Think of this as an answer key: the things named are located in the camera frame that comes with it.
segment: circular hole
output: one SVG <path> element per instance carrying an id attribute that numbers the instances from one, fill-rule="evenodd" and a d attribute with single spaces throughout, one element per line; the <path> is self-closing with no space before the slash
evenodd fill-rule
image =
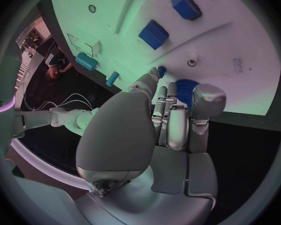
<path id="1" fill-rule="evenodd" d="M 94 5 L 89 5 L 88 6 L 88 10 L 91 12 L 91 13 L 95 13 L 96 12 L 96 7 Z"/>
<path id="2" fill-rule="evenodd" d="M 188 60 L 188 61 L 187 61 L 187 65 L 189 65 L 190 67 L 194 67 L 194 66 L 196 66 L 197 64 L 196 64 L 196 62 L 195 62 L 194 60 Z"/>

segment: person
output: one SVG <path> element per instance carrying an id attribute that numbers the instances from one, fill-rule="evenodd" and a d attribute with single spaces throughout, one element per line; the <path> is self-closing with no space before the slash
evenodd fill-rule
<path id="1" fill-rule="evenodd" d="M 44 62 L 48 66 L 45 75 L 48 83 L 55 83 L 61 73 L 65 73 L 73 67 L 55 41 L 45 53 Z"/>

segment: purple light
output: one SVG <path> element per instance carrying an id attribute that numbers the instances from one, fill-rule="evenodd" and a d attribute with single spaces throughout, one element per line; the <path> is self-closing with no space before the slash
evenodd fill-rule
<path id="1" fill-rule="evenodd" d="M 0 113 L 6 111 L 8 109 L 11 109 L 15 105 L 15 103 L 16 103 L 16 97 L 13 96 L 12 101 L 10 103 L 8 103 L 7 105 L 5 105 L 3 107 L 0 107 Z"/>

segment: black floor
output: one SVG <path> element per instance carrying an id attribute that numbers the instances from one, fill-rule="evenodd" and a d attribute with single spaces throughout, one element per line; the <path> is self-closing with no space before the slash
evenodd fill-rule
<path id="1" fill-rule="evenodd" d="M 112 94 L 92 82 L 74 68 L 65 73 L 54 85 L 44 82 L 47 66 L 41 64 L 29 84 L 26 101 L 38 107 L 44 101 L 56 104 L 69 95 L 85 96 L 94 108 L 100 107 Z M 66 110 L 88 109 L 86 105 L 73 102 Z M 71 174 L 76 171 L 75 154 L 80 136 L 64 126 L 44 126 L 27 130 L 20 140 L 35 154 L 50 164 Z M 211 122 L 208 150 L 218 177 L 218 198 L 206 225 L 215 225 L 236 211 L 257 189 L 266 175 L 281 139 L 281 132 Z"/>

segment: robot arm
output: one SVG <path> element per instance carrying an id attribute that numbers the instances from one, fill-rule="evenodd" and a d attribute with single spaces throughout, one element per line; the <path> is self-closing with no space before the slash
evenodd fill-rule
<path id="1" fill-rule="evenodd" d="M 63 107 L 54 107 L 42 111 L 21 111 L 14 113 L 13 138 L 22 138 L 25 131 L 50 125 L 52 127 L 65 126 L 71 132 L 83 135 L 87 125 L 99 108 L 92 111 L 74 109 L 66 111 Z"/>

